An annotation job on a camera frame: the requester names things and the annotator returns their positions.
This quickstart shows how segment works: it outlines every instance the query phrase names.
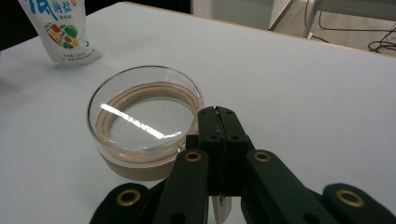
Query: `floor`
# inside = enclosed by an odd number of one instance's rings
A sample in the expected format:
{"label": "floor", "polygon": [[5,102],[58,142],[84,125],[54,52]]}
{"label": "floor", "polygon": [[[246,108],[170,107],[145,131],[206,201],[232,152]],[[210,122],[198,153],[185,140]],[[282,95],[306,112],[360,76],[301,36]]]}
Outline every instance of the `floor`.
{"label": "floor", "polygon": [[[309,15],[312,7],[312,2],[309,2],[307,15]],[[292,0],[290,9],[286,12],[274,32],[285,35],[302,36],[304,32],[304,14],[307,0]],[[380,41],[388,32],[362,32],[362,31],[334,31],[325,30],[319,27],[318,23],[319,13],[315,18],[311,32],[314,36],[325,39],[326,41],[335,44],[350,47],[353,49],[368,50],[369,43],[373,41]],[[324,28],[336,29],[365,29],[365,30],[390,30],[396,25],[396,21],[382,21],[376,19],[334,14],[323,12],[320,24]],[[396,43],[396,33],[388,36],[387,41]],[[381,49],[380,53],[396,56],[396,50]]]}

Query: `plastic pouch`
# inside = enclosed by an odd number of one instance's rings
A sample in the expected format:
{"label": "plastic pouch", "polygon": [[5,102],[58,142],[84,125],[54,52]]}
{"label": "plastic pouch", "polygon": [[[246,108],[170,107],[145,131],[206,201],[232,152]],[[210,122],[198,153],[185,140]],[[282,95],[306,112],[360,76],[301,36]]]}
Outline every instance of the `plastic pouch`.
{"label": "plastic pouch", "polygon": [[55,63],[92,63],[102,53],[85,33],[84,0],[19,0]]}

